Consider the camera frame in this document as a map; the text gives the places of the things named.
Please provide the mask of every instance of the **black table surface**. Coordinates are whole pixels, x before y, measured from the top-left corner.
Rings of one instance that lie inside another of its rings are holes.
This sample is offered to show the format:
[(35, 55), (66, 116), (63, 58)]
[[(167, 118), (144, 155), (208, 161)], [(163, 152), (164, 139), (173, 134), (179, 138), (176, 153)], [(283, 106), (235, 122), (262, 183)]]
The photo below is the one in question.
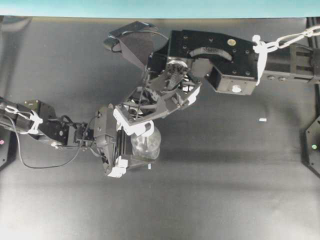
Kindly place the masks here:
[[(108, 32), (134, 20), (37, 17), (22, 31), (4, 29), (1, 94), (88, 121), (140, 82), (137, 67), (103, 48)], [(144, 21), (167, 36), (190, 29), (265, 41), (306, 26), (305, 18)], [(318, 240), (320, 179), (301, 163), (302, 135), (316, 116), (312, 85), (263, 81), (238, 96), (205, 82), (192, 107), (155, 121), (162, 143), (151, 170), (105, 177), (89, 151), (57, 169), (8, 164), (0, 171), (0, 238)], [(74, 154), (28, 136), (21, 145), (32, 165)]]

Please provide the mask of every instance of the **wire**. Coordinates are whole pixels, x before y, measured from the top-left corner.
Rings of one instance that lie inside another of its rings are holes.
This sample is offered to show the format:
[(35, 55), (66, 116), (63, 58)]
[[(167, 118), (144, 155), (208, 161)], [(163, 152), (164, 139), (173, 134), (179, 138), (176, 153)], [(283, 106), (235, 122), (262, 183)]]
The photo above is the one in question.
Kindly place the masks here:
[(83, 141), (84, 141), (84, 139), (85, 139), (85, 133), (88, 131), (91, 122), (92, 122), (97, 116), (94, 116), (93, 118), (91, 118), (90, 121), (89, 121), (89, 123), (87, 124), (87, 126), (86, 126), (86, 128), (85, 128), (85, 130), (84, 130), (84, 132), (83, 132), (82, 139), (81, 139), (81, 141), (80, 141), (80, 143), (79, 143), (79, 147), (77, 148), (77, 150), (76, 150), (73, 158), (71, 158), (70, 160), (68, 160), (68, 161), (65, 162), (65, 163), (62, 163), (62, 164), (59, 164), (59, 165), (52, 165), (52, 166), (30, 166), (30, 165), (28, 165), (28, 164), (25, 163), (25, 161), (24, 161), (24, 159), (23, 159), (23, 157), (22, 157), (22, 153), (21, 153), (20, 137), (19, 137), (19, 133), (18, 133), (17, 128), (16, 128), (16, 124), (15, 124), (14, 120), (13, 120), (11, 117), (6, 116), (6, 115), (4, 115), (4, 117), (6, 117), (7, 119), (9, 119), (9, 121), (10, 121), (11, 124), (12, 124), (12, 128), (13, 128), (14, 133), (15, 133), (15, 135), (16, 135), (16, 140), (17, 140), (17, 144), (18, 144), (18, 154), (19, 154), (21, 163), (22, 163), (25, 167), (30, 168), (30, 169), (51, 169), (51, 168), (58, 168), (58, 167), (65, 166), (65, 165), (71, 163), (73, 160), (75, 160), (75, 159), (77, 158), (77, 156), (78, 156), (78, 154), (79, 154), (79, 152), (80, 152), (80, 149), (82, 148), (82, 147), (81, 147), (81, 146), (82, 146), (82, 143), (83, 143)]
[(121, 33), (121, 35), (131, 34), (131, 33), (152, 33), (152, 34), (157, 34), (166, 40), (169, 40), (169, 38), (167, 36), (163, 35), (162, 33), (157, 32), (157, 31), (152, 31), (152, 30), (124, 31), (123, 33)]

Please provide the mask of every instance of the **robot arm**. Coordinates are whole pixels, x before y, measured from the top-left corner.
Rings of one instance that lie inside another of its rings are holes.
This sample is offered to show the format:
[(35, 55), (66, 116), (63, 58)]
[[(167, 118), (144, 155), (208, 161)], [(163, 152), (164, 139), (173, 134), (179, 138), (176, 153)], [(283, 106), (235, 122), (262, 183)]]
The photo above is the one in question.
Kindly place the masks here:
[[(166, 39), (160, 49), (153, 47), (154, 34)], [(167, 39), (155, 26), (133, 22), (111, 32), (104, 41), (106, 49), (121, 54), (143, 72), (140, 86), (121, 104), (102, 106), (91, 121), (78, 123), (65, 115), (57, 117), (51, 106), (38, 100), (17, 104), (0, 97), (0, 126), (17, 137), (28, 134), (55, 148), (75, 147), (75, 157), (80, 149), (90, 149), (101, 158), (107, 176), (121, 177), (127, 169), (154, 161), (127, 154), (126, 137), (147, 138), (154, 130), (153, 120), (192, 105), (202, 80), (215, 92), (236, 95), (251, 95), (260, 79), (319, 83), (318, 49), (293, 43), (269, 54), (257, 54), (254, 49), (258, 45), (226, 34), (193, 30), (174, 30)], [(32, 167), (22, 157), (21, 161), (31, 168), (71, 162)]]
[(149, 28), (147, 23), (134, 22), (110, 33), (104, 42), (107, 49), (117, 48), (143, 70), (141, 85), (113, 113), (128, 135), (140, 135), (150, 121), (192, 105), (202, 80), (215, 92), (236, 95), (251, 95), (260, 79), (310, 84), (320, 80), (319, 49), (293, 43), (266, 53), (266, 64), (258, 75), (261, 59), (252, 41), (215, 32), (173, 30), (166, 44), (154, 50), (150, 44), (145, 48), (154, 33)]

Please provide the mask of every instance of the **clear plastic bottle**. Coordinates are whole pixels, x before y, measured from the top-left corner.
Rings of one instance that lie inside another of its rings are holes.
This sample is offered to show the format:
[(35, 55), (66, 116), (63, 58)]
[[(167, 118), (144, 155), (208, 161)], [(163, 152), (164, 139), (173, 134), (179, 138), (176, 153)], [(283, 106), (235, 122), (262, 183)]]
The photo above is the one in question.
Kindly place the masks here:
[(154, 126), (151, 135), (137, 136), (135, 133), (131, 135), (131, 144), (133, 155), (141, 156), (148, 159), (156, 159), (160, 153), (161, 134), (158, 128)]

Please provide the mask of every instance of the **bolt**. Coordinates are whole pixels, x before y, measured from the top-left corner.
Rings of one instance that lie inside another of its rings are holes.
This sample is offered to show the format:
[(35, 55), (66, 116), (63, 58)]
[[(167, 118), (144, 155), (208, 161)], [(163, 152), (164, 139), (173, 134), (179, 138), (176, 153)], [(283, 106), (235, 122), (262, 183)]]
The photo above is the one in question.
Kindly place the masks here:
[(276, 78), (275, 78), (275, 76), (270, 75), (270, 76), (268, 76), (268, 79), (269, 80), (275, 80)]
[(279, 80), (280, 82), (284, 82), (284, 81), (286, 80), (286, 78), (285, 78), (284, 76), (281, 76), (281, 77), (278, 78), (278, 80)]
[(229, 46), (235, 46), (237, 44), (236, 40), (230, 38), (228, 41), (227, 41), (228, 45)]

